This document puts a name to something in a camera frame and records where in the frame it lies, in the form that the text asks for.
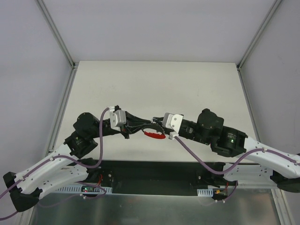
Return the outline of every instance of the white motor bracket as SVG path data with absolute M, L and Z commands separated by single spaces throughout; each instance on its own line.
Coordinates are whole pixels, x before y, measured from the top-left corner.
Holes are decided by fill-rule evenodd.
M 183 120 L 183 115 L 171 114 L 166 112 L 162 125 L 167 129 L 174 130 L 178 134 L 182 120 Z
M 121 126 L 126 124 L 126 113 L 123 110 L 115 110 L 115 106 L 109 107 L 109 118 L 111 129 L 121 131 Z

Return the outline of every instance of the wire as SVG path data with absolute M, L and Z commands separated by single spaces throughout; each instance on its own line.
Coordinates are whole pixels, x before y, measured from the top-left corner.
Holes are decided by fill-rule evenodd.
M 235 182 L 235 186 L 234 186 L 232 192 L 231 192 L 225 199 L 223 199 L 223 200 L 218 200 L 218 201 L 215 200 L 215 201 L 213 201 L 213 202 L 211 202 L 211 203 L 209 203 L 209 204 L 203 204 L 203 203 L 201 203 L 201 204 L 204 205 L 204 206 L 210 206 L 210 205 L 215 204 L 215 203 L 225 203 L 225 202 L 228 201 L 228 200 L 232 197 L 232 195 L 235 193 L 235 190 L 236 190 L 238 184 L 239 184 L 238 181 L 236 181 L 236 182 Z
M 230 172 L 233 168 L 235 168 L 244 158 L 246 158 L 248 155 L 254 153 L 254 152 L 258 152 L 258 151 L 265 151 L 264 149 L 253 149 L 250 150 L 248 152 L 246 152 L 244 155 L 242 155 L 232 166 L 230 166 L 228 169 L 223 170 L 223 171 L 216 171 L 211 169 L 208 165 L 206 165 L 205 162 L 203 162 L 179 137 L 175 137 L 175 139 L 185 148 L 185 150 L 187 150 L 189 152 L 189 154 L 191 154 L 205 169 L 207 169 L 209 172 L 213 173 L 213 174 L 217 174 L 217 175 L 223 175 L 225 173 Z M 273 150 L 269 150 L 267 149 L 268 153 L 272 153 L 275 154 L 277 156 L 280 156 L 284 159 L 289 160 L 290 162 L 294 163 L 294 164 L 299 164 L 297 163 L 296 160 L 289 158 L 279 152 L 273 151 Z
M 57 158 L 66 158 L 66 159 L 69 159 L 71 160 L 72 162 L 76 163 L 76 164 L 79 164 L 83 167 L 86 167 L 86 168 L 90 168 L 90 169 L 93 169 L 93 168 L 97 168 L 101 161 L 102 161 L 102 157 L 103 157 L 103 129 L 102 129 L 102 124 L 103 124 L 103 118 L 104 118 L 104 115 L 105 113 L 109 110 L 109 108 L 106 108 L 103 110 L 102 114 L 101 114 L 101 117 L 100 117 L 100 122 L 99 122 L 99 138 L 100 138 L 100 156 L 99 156 L 99 161 L 95 164 L 95 165 L 85 165 L 81 162 L 78 162 L 77 160 L 69 157 L 69 156 L 62 156 L 62 155 L 59 155 L 59 156 L 54 156 L 53 159 L 57 159 Z M 33 168 L 32 170 L 30 170 L 28 173 L 26 173 L 23 178 L 25 179 L 26 177 L 28 177 L 30 174 L 32 174 L 33 172 L 35 172 L 37 169 L 39 169 L 40 167 L 42 167 L 43 165 L 45 165 L 46 163 L 50 162 L 51 160 L 48 159 L 44 162 L 42 162 L 41 164 L 37 165 L 35 168 Z M 6 189 L 1 195 L 0 195 L 0 199 L 5 195 L 7 194 L 11 189 L 13 189 L 15 186 L 17 186 L 19 183 L 21 183 L 22 180 L 18 180 L 17 182 L 15 182 L 13 185 L 11 185 L 8 189 Z M 6 220 L 6 219 L 9 219 L 11 217 L 13 217 L 15 214 L 17 214 L 18 212 L 14 212 L 13 214 L 7 216 L 7 217 L 3 217 L 3 218 L 0 218 L 0 221 L 2 220 Z
M 106 108 L 103 110 L 102 114 L 101 114 L 101 117 L 100 117 L 100 122 L 99 122 L 99 139 L 100 139 L 100 156 L 99 156 L 99 161 L 95 164 L 95 165 L 85 165 L 81 162 L 78 162 L 77 160 L 69 157 L 69 156 L 62 156 L 62 155 L 59 155 L 59 156 L 54 156 L 53 159 L 57 159 L 57 158 L 66 158 L 66 159 L 69 159 L 71 160 L 72 162 L 78 164 L 78 165 L 81 165 L 85 168 L 89 168 L 89 169 L 93 169 L 93 168 L 97 168 L 101 161 L 102 161 L 102 157 L 103 157 L 103 129 L 102 129 L 102 124 L 103 124 L 103 118 L 104 118 L 104 115 L 105 113 L 109 111 L 109 108 Z M 208 171 L 210 171 L 211 173 L 214 173 L 214 174 L 219 174 L 219 175 L 222 175 L 222 174 L 225 174 L 229 171 L 231 171 L 234 167 L 236 167 L 239 162 L 241 160 L 243 160 L 245 157 L 247 157 L 248 155 L 254 153 L 254 152 L 258 152 L 258 151 L 265 151 L 264 149 L 254 149 L 254 150 L 251 150 L 251 151 L 248 151 L 246 152 L 243 156 L 241 156 L 231 167 L 229 167 L 228 169 L 224 170 L 224 171 L 215 171 L 213 169 L 211 169 L 209 166 L 207 166 L 191 149 L 188 148 L 188 146 L 185 145 L 185 143 L 179 138 L 179 137 L 175 137 L 175 139 L 204 167 L 206 168 Z M 286 160 L 289 160 L 290 162 L 294 163 L 294 164 L 299 164 L 296 160 L 294 159 L 291 159 L 279 152 L 276 152 L 276 151 L 273 151 L 273 150 L 267 150 L 268 153 L 272 153 L 272 154 L 275 154 L 275 155 L 278 155 Z M 41 164 L 37 165 L 35 168 L 33 168 L 32 170 L 30 170 L 27 174 L 25 174 L 23 176 L 23 178 L 25 179 L 26 177 L 28 177 L 30 174 L 32 174 L 33 172 L 35 172 L 37 169 L 39 169 L 40 167 L 42 167 L 43 165 L 45 165 L 46 163 L 50 162 L 51 160 L 48 159 L 44 162 L 42 162 Z M 20 182 L 22 182 L 22 180 L 18 180 L 17 182 L 15 182 L 13 185 L 11 185 L 8 189 L 6 189 L 1 195 L 0 195 L 0 199 L 5 195 L 7 194 L 11 189 L 13 189 L 15 186 L 17 186 Z M 0 221 L 2 220 L 5 220 L 5 219 L 8 219 L 8 218 L 11 218 L 12 216 L 14 216 L 17 212 L 11 214 L 10 216 L 8 217 L 3 217 L 3 218 L 0 218 Z
M 106 194 L 106 190 L 103 187 L 100 187 L 100 186 L 97 186 L 97 185 L 94 185 L 94 184 L 84 183 L 84 182 L 81 182 L 81 181 L 79 181 L 77 183 L 78 184 L 82 184 L 82 185 L 86 185 L 86 186 L 91 186 L 91 187 L 94 187 L 94 188 L 99 188 L 100 190 L 102 190 L 104 192 L 103 194 L 97 195 L 96 197 L 88 197 L 88 196 L 86 196 L 85 197 L 86 199 L 98 199 L 98 198 L 103 197 Z
M 14 212 L 13 214 L 11 214 L 11 215 L 9 215 L 9 216 L 7 216 L 7 217 L 0 218 L 0 221 L 9 219 L 9 218 L 13 217 L 14 215 L 16 215 L 17 213 L 18 213 L 18 212 L 16 211 L 16 212 Z
M 100 174 L 100 176 L 99 176 L 99 181 L 98 181 L 98 183 L 97 183 L 97 186 L 100 186 L 101 181 L 102 181 L 102 178 L 103 178 L 103 176 L 102 176 L 102 174 Z

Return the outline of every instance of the white backdrop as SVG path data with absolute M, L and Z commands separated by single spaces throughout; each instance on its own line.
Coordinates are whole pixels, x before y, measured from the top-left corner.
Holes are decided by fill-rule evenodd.
M 300 153 L 300 1 L 284 1 L 242 68 L 262 142 Z M 300 194 L 286 193 L 296 224 Z
M 72 125 L 81 113 L 99 118 L 110 105 L 145 119 L 170 112 L 193 121 L 209 108 L 225 119 L 226 126 L 254 137 L 234 63 L 81 61 L 56 146 L 74 131 Z M 209 146 L 185 142 L 205 161 L 236 160 L 212 153 Z M 99 148 L 87 157 L 99 158 Z M 105 137 L 104 159 L 194 161 L 176 141 L 152 139 L 142 132 L 129 140 L 121 135 Z
M 45 156 L 70 66 L 33 0 L 0 6 L 0 193 L 2 176 Z M 0 218 L 15 212 L 9 194 Z M 13 224 L 17 216 L 0 222 Z
M 80 60 L 239 63 L 274 0 L 45 0 Z

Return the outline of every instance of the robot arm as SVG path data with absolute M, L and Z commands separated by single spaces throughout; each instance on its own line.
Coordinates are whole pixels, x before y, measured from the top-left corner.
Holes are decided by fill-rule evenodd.
M 102 120 L 101 127 L 100 121 L 92 114 L 82 113 L 73 125 L 75 131 L 54 152 L 23 172 L 8 172 L 3 176 L 18 212 L 31 208 L 39 199 L 68 183 L 87 179 L 91 172 L 98 169 L 97 166 L 93 167 L 95 162 L 92 159 L 82 160 L 83 164 L 91 165 L 90 168 L 81 165 L 63 168 L 71 163 L 70 160 L 76 162 L 97 147 L 98 144 L 93 139 L 99 137 L 99 128 L 102 129 L 102 136 L 122 134 L 126 139 L 140 130 L 157 139 L 169 135 L 170 139 L 178 140 L 180 136 L 210 145 L 213 152 L 224 157 L 243 158 L 250 153 L 248 159 L 274 170 L 271 178 L 279 188 L 300 192 L 298 155 L 278 151 L 257 142 L 241 131 L 223 126 L 224 119 L 208 109 L 202 111 L 196 123 L 184 120 L 183 115 L 179 114 L 166 113 L 162 118 L 144 120 L 121 110 L 118 106 L 107 110 L 110 118 Z M 147 128 L 154 129 L 161 135 L 145 132 L 144 129 Z M 232 173 L 226 172 L 228 167 L 230 165 L 226 164 L 223 171 L 218 173 L 224 174 L 224 178 L 231 181 Z

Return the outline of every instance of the purple cable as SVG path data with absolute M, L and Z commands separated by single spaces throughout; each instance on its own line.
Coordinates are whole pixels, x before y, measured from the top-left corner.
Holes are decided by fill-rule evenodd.
M 99 161 L 95 164 L 95 165 L 85 165 L 81 162 L 78 162 L 77 160 L 69 157 L 69 156 L 54 156 L 53 159 L 56 159 L 56 158 L 66 158 L 66 159 L 69 159 L 71 160 L 72 162 L 76 163 L 76 164 L 79 164 L 83 167 L 86 167 L 86 168 L 90 168 L 90 169 L 93 169 L 93 168 L 97 168 L 101 161 L 102 161 L 102 157 L 103 157 L 103 129 L 102 129 L 102 124 L 103 124 L 103 118 L 104 118 L 104 115 L 105 113 L 109 110 L 109 108 L 106 108 L 104 109 L 104 111 L 102 112 L 101 114 L 101 117 L 100 117 L 100 122 L 99 122 L 99 138 L 100 138 L 100 157 L 99 157 Z M 26 178 L 28 177 L 30 174 L 32 174 L 33 172 L 35 172 L 37 169 L 39 169 L 40 167 L 42 167 L 43 165 L 45 165 L 46 163 L 50 162 L 50 160 L 46 160 L 44 162 L 42 162 L 41 164 L 37 165 L 35 168 L 33 168 L 31 171 L 29 171 L 27 174 L 25 174 L 23 176 L 23 178 Z M 1 195 L 0 195 L 0 199 L 7 193 L 9 192 L 11 189 L 13 189 L 15 186 L 17 186 L 22 180 L 18 180 L 17 182 L 15 182 L 12 186 L 10 186 L 8 189 L 6 189 Z M 11 217 L 13 217 L 15 214 L 17 214 L 18 212 L 14 212 L 13 214 L 7 216 L 7 217 L 3 217 L 3 218 L 0 218 L 0 221 L 2 220 L 6 220 L 6 219 L 9 219 Z
M 101 114 L 101 117 L 100 117 L 100 122 L 99 122 L 99 138 L 100 138 L 100 157 L 99 157 L 99 161 L 95 164 L 95 165 L 85 165 L 81 162 L 78 162 L 77 160 L 69 157 L 69 156 L 54 156 L 53 159 L 56 159 L 56 158 L 66 158 L 66 159 L 69 159 L 71 160 L 72 162 L 78 164 L 78 165 L 81 165 L 83 167 L 86 167 L 86 168 L 90 168 L 90 169 L 93 169 L 93 168 L 97 168 L 101 161 L 102 161 L 102 157 L 103 157 L 103 130 L 102 130 L 102 124 L 103 124 L 103 118 L 104 118 L 104 115 L 105 113 L 109 110 L 109 108 L 106 108 L 104 109 L 104 111 L 102 112 Z M 211 169 L 209 166 L 207 166 L 191 149 L 188 148 L 188 146 L 185 145 L 185 143 L 179 139 L 179 137 L 175 137 L 175 139 L 204 167 L 206 168 L 208 171 L 214 173 L 214 174 L 225 174 L 229 171 L 231 171 L 234 167 L 236 167 L 238 165 L 238 163 L 244 159 L 246 156 L 250 155 L 251 153 L 254 153 L 254 152 L 257 152 L 257 151 L 263 151 L 263 149 L 255 149 L 255 150 L 251 150 L 249 152 L 246 152 L 241 158 L 239 158 L 231 167 L 229 167 L 227 170 L 224 170 L 224 171 L 215 171 L 213 169 Z M 297 163 L 296 160 L 294 159 L 291 159 L 281 153 L 278 153 L 276 151 L 273 151 L 273 150 L 268 150 L 269 153 L 273 153 L 275 155 L 278 155 L 278 156 L 281 156 L 282 158 L 285 158 L 287 160 L 289 160 L 290 162 L 293 162 L 293 163 Z M 33 172 L 35 172 L 37 169 L 39 169 L 40 167 L 42 167 L 43 165 L 45 165 L 46 163 L 50 162 L 50 160 L 46 160 L 44 162 L 42 162 L 41 164 L 37 165 L 35 168 L 33 168 L 31 171 L 29 171 L 27 174 L 25 174 L 23 176 L 23 178 L 26 178 L 28 177 L 30 174 L 32 174 Z M 7 190 L 5 190 L 1 195 L 0 195 L 0 199 L 7 193 L 9 192 L 12 188 L 14 188 L 15 186 L 17 186 L 22 180 L 18 180 L 16 183 L 14 183 L 12 186 L 10 186 Z M 8 219 L 12 216 L 14 216 L 16 214 L 13 213 L 11 214 L 10 216 L 8 217 L 4 217 L 4 218 L 0 218 L 0 221 L 1 220 L 4 220 L 4 219 Z
M 106 190 L 103 187 L 100 187 L 100 186 L 97 186 L 97 185 L 93 185 L 93 184 L 84 183 L 84 182 L 81 182 L 81 181 L 79 181 L 77 183 L 78 184 L 82 184 L 82 185 L 86 185 L 86 186 L 91 186 L 91 187 L 94 187 L 94 188 L 99 188 L 99 189 L 101 189 L 104 192 L 103 194 L 97 195 L 96 197 L 88 197 L 88 196 L 86 196 L 85 197 L 86 199 L 98 199 L 98 198 L 103 197 L 106 194 Z
M 189 154 L 191 154 L 205 169 L 207 169 L 209 172 L 217 174 L 217 175 L 222 175 L 225 173 L 230 172 L 234 167 L 236 167 L 245 157 L 247 157 L 248 155 L 257 152 L 257 151 L 264 151 L 264 149 L 253 149 L 250 150 L 248 152 L 246 152 L 244 155 L 242 155 L 232 166 L 230 166 L 228 169 L 224 170 L 224 171 L 216 171 L 211 169 L 208 165 L 206 165 L 205 162 L 203 162 L 179 137 L 175 137 L 175 139 L 185 148 L 185 150 L 187 150 L 189 152 Z M 267 150 L 268 153 L 272 153 L 275 155 L 278 155 L 282 158 L 285 158 L 287 160 L 289 160 L 292 163 L 297 163 L 296 160 L 291 159 L 279 152 L 273 151 L 273 150 Z
M 228 200 L 232 197 L 232 195 L 233 195 L 233 193 L 235 192 L 237 186 L 238 186 L 238 182 L 236 181 L 236 182 L 235 182 L 234 189 L 233 189 L 232 192 L 224 199 L 224 201 L 223 201 L 223 200 L 219 200 L 219 201 L 211 202 L 211 203 L 209 203 L 209 204 L 203 204 L 203 203 L 202 203 L 202 205 L 204 205 L 204 206 L 210 206 L 210 205 L 212 205 L 212 204 L 214 204 L 214 203 L 225 203 L 226 201 L 228 201 Z
M 0 218 L 0 221 L 9 219 L 9 218 L 13 217 L 13 216 L 14 216 L 15 214 L 17 214 L 17 213 L 18 213 L 18 212 L 16 211 L 16 212 L 14 212 L 13 214 L 11 214 L 11 215 L 9 215 L 9 216 L 7 216 L 7 217 Z

